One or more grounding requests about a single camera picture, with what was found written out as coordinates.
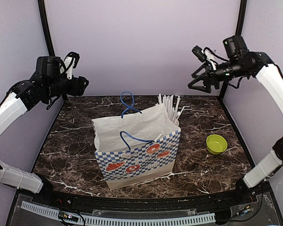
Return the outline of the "single white straw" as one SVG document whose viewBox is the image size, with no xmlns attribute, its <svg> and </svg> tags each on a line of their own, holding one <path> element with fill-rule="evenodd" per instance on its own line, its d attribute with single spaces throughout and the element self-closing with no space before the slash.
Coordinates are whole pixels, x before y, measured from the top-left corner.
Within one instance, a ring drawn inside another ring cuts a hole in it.
<svg viewBox="0 0 283 226">
<path fill-rule="evenodd" d="M 162 135 L 163 135 L 163 134 L 159 134 L 153 141 L 154 141 L 154 142 L 157 142 L 157 140 L 158 140 L 159 138 L 161 138 Z"/>
</svg>

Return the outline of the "checkered paper takeout bag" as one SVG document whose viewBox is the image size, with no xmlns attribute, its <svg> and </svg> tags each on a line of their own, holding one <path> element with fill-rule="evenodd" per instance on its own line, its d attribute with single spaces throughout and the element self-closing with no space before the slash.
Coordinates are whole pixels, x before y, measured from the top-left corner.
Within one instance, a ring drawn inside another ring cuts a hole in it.
<svg viewBox="0 0 283 226">
<path fill-rule="evenodd" d="M 92 120 L 95 157 L 110 190 L 172 173 L 180 143 L 181 128 L 164 104 L 144 110 L 125 106 L 120 116 Z"/>
</svg>

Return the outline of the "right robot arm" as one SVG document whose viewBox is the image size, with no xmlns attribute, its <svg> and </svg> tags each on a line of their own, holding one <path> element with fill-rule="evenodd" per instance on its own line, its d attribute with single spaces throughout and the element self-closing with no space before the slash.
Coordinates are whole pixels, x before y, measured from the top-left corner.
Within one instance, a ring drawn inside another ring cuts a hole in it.
<svg viewBox="0 0 283 226">
<path fill-rule="evenodd" d="M 250 51 L 242 36 L 234 35 L 223 40 L 227 58 L 222 58 L 210 48 L 194 46 L 192 53 L 202 65 L 192 73 L 188 88 L 211 93 L 220 83 L 228 84 L 234 78 L 254 78 L 269 94 L 283 116 L 283 74 L 280 67 L 264 52 Z M 242 204 L 250 189 L 272 176 L 283 166 L 283 136 L 271 151 L 248 173 L 236 182 L 231 200 Z"/>
</svg>

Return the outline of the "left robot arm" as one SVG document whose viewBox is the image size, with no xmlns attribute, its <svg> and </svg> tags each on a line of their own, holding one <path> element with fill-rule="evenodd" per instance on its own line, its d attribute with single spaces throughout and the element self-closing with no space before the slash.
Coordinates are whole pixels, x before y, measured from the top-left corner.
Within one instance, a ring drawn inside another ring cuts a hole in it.
<svg viewBox="0 0 283 226">
<path fill-rule="evenodd" d="M 85 77 L 73 75 L 79 58 L 75 52 L 68 53 L 64 60 L 58 56 L 39 57 L 31 78 L 14 84 L 0 103 L 0 136 L 40 102 L 49 110 L 61 96 L 82 96 L 89 82 Z M 57 202 L 57 194 L 45 177 L 9 166 L 1 160 L 0 184 L 38 194 L 47 205 Z"/>
</svg>

